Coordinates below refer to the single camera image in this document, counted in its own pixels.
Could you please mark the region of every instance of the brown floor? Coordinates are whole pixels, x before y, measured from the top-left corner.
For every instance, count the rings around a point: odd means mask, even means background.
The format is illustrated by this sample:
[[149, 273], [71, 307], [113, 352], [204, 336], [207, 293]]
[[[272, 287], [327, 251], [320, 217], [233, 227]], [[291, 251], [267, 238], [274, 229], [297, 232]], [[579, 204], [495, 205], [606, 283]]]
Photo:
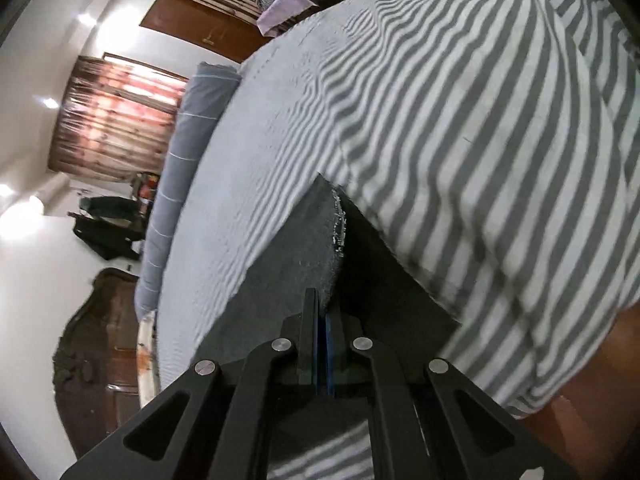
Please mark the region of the brown floor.
[[550, 404], [522, 423], [584, 480], [597, 480], [619, 465], [639, 421], [640, 304], [636, 304], [618, 315], [584, 369]]

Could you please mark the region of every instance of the striped bedsheet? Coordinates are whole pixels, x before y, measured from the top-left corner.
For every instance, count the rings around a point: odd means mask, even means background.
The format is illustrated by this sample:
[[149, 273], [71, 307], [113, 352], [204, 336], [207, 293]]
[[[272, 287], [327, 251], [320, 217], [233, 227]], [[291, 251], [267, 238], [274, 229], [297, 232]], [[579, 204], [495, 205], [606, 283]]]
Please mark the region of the striped bedsheet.
[[638, 300], [637, 58], [607, 0], [347, 0], [263, 47], [180, 216], [162, 384], [322, 173], [461, 322], [442, 356], [540, 409]]

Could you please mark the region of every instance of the recessed light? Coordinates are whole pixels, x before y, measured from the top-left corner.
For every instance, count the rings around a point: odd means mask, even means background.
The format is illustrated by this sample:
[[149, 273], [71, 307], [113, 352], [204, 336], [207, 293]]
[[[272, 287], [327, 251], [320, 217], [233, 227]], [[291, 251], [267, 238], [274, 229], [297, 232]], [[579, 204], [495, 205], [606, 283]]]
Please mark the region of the recessed light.
[[0, 196], [11, 196], [14, 194], [14, 190], [11, 189], [7, 184], [0, 184]]
[[47, 97], [46, 99], [43, 99], [42, 104], [44, 104], [47, 108], [50, 108], [51, 110], [60, 108], [60, 105], [57, 102], [55, 102], [51, 97]]
[[86, 12], [78, 14], [78, 21], [87, 27], [94, 27], [98, 21]]

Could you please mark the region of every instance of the triangular cutout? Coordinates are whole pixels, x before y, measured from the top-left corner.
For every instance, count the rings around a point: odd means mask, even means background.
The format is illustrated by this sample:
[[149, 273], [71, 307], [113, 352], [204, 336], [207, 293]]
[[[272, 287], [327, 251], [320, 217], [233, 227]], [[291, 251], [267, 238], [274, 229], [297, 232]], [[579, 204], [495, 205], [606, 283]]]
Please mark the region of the triangular cutout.
[[456, 390], [454, 396], [480, 453], [492, 456], [515, 445], [515, 437], [468, 393]]
[[124, 445], [151, 460], [162, 460], [182, 418], [189, 394], [177, 392], [124, 438]]

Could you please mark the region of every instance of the door panel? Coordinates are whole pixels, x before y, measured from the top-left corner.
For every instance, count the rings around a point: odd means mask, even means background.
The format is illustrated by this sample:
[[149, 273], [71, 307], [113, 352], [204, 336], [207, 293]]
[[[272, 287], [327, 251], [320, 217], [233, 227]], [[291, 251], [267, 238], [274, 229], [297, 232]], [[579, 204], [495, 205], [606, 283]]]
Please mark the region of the door panel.
[[189, 41], [238, 63], [270, 40], [255, 25], [193, 0], [156, 0], [140, 27]]

